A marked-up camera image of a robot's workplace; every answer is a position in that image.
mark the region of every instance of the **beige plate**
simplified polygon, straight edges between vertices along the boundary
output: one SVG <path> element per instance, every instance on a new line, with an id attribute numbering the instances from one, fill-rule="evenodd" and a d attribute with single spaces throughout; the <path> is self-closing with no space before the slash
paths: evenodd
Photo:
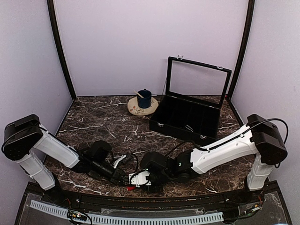
<path id="1" fill-rule="evenodd" d="M 127 104 L 128 111 L 135 116 L 146 116 L 155 112 L 158 107 L 158 101 L 152 97 L 151 106 L 147 109 L 142 109 L 137 105 L 137 97 L 134 97 L 129 100 Z"/>

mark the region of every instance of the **blue cup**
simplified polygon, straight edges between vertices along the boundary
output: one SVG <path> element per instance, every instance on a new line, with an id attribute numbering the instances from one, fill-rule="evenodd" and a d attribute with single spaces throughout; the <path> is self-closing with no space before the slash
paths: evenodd
<path id="1" fill-rule="evenodd" d="M 140 91 L 138 91 L 138 93 L 144 97 L 144 98 L 141 98 L 140 96 L 136 95 L 138 106 L 142 109 L 149 108 L 151 106 L 152 93 L 146 89 L 140 90 Z"/>

